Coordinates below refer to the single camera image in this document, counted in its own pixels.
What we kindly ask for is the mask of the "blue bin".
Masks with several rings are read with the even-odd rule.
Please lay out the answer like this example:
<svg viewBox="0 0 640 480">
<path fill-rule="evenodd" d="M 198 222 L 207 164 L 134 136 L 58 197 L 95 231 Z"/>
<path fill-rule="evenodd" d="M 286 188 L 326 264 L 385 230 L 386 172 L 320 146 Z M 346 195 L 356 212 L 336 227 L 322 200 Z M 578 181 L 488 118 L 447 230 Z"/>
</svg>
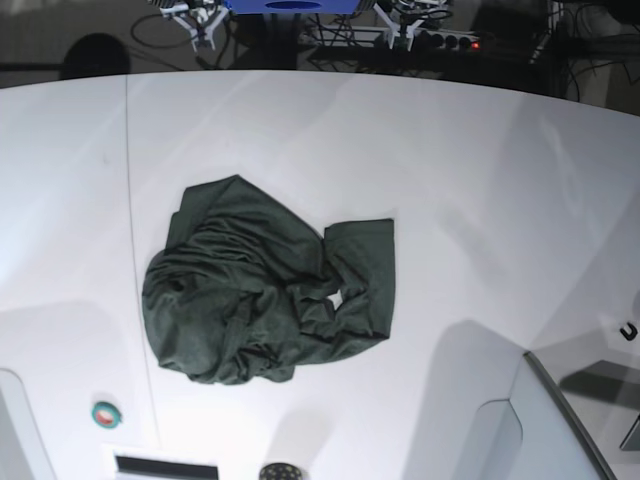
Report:
<svg viewBox="0 0 640 480">
<path fill-rule="evenodd" d="M 227 0 L 224 5 L 236 14 L 330 13 L 351 14 L 358 0 Z"/>
</svg>

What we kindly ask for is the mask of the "grey metal tray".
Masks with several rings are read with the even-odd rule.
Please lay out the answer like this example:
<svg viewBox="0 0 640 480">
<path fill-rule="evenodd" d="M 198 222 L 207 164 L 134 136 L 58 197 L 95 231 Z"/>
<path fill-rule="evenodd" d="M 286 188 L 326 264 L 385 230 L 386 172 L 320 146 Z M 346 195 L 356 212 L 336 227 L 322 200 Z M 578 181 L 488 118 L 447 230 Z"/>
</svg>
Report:
<svg viewBox="0 0 640 480">
<path fill-rule="evenodd" d="M 529 351 L 606 471 L 639 477 L 639 358 L 622 353 Z"/>
</svg>

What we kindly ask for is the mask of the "dark green t-shirt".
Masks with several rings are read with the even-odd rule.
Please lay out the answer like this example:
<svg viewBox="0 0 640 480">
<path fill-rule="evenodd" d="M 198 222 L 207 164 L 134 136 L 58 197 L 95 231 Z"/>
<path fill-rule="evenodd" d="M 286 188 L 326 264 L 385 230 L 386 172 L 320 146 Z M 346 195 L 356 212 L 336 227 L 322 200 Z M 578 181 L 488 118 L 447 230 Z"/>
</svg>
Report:
<svg viewBox="0 0 640 480">
<path fill-rule="evenodd" d="M 388 340 L 392 219 L 317 232 L 240 176 L 187 188 L 141 306 L 158 365 L 201 384 L 289 381 Z"/>
</svg>

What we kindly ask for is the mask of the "green tape roll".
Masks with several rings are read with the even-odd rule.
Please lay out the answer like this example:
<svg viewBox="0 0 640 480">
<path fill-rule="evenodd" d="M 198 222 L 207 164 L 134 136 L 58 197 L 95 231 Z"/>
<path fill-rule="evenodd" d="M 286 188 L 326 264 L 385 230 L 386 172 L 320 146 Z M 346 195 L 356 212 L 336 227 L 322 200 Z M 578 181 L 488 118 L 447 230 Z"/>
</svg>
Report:
<svg viewBox="0 0 640 480">
<path fill-rule="evenodd" d="M 115 429 L 122 422 L 122 415 L 119 409 L 105 401 L 99 401 L 94 404 L 91 411 L 93 421 L 104 429 Z"/>
</svg>

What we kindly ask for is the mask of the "black U-shaped hook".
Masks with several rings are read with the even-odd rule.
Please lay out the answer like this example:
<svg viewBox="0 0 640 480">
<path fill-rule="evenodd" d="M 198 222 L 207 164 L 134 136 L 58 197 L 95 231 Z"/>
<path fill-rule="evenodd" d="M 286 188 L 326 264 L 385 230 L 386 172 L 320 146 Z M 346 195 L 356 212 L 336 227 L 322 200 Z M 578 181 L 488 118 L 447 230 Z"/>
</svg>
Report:
<svg viewBox="0 0 640 480">
<path fill-rule="evenodd" d="M 619 329 L 619 333 L 626 341 L 631 342 L 638 336 L 638 329 L 634 324 L 627 322 Z"/>
</svg>

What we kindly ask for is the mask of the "black power strip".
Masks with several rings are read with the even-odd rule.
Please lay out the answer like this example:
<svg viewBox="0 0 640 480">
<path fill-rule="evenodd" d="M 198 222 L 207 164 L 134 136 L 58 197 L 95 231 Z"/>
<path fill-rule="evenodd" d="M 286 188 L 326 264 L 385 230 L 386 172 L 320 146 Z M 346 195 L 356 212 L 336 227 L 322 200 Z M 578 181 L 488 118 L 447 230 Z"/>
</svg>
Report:
<svg viewBox="0 0 640 480">
<path fill-rule="evenodd" d="M 449 30 L 416 28 L 392 31 L 383 35 L 390 49 L 406 51 L 445 50 L 453 52 L 480 52 L 482 42 L 476 35 Z"/>
</svg>

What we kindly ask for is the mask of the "black perforated round object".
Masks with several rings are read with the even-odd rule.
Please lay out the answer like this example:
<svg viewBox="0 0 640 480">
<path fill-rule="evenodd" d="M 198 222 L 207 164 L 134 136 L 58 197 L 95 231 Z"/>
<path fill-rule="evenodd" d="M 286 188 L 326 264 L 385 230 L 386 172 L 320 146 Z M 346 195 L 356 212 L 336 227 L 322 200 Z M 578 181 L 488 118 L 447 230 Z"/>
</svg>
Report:
<svg viewBox="0 0 640 480">
<path fill-rule="evenodd" d="M 302 470 L 288 463 L 265 465 L 259 473 L 260 480 L 303 480 Z"/>
</svg>

